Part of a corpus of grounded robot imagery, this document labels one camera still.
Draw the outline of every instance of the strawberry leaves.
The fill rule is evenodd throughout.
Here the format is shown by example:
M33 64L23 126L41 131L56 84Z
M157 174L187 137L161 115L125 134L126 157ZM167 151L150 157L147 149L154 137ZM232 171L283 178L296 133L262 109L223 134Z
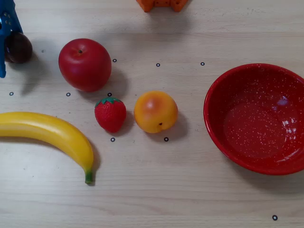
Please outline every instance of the strawberry leaves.
M114 104L115 101L121 102L121 101L118 100L117 98L114 98L114 97L107 97L107 98L104 98L104 99L98 101L97 104L95 105L95 107L97 107L100 103L102 103L102 104L104 105L107 101L110 102L111 104Z

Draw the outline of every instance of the strawberry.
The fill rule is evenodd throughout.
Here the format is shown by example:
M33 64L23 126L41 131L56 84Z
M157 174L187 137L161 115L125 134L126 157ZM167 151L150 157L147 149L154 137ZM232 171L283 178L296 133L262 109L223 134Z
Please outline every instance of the strawberry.
M95 105L95 117L102 128L115 133L122 127L127 117L127 111L122 101L107 97Z

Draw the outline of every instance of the banana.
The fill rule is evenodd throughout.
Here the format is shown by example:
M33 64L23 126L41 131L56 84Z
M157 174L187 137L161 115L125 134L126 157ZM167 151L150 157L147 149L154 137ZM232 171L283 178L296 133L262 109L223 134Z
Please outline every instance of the banana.
M62 150L85 171L92 182L93 150L88 139L70 123L45 114L12 112L0 114L0 136L42 140Z

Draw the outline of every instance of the banana tip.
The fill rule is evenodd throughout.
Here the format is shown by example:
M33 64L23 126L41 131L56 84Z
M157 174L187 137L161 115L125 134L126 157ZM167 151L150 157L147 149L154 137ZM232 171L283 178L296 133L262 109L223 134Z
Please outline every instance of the banana tip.
M88 171L85 174L86 174L85 175L85 181L86 181L85 183L86 184L92 183L93 182L93 173L92 173L92 171Z

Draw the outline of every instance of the red bowl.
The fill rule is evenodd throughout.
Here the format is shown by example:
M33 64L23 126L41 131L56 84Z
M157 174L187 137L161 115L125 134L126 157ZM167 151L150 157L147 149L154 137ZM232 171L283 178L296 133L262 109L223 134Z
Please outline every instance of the red bowl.
M248 64L207 92L204 119L216 146L246 169L286 175L304 169L304 79L279 66Z

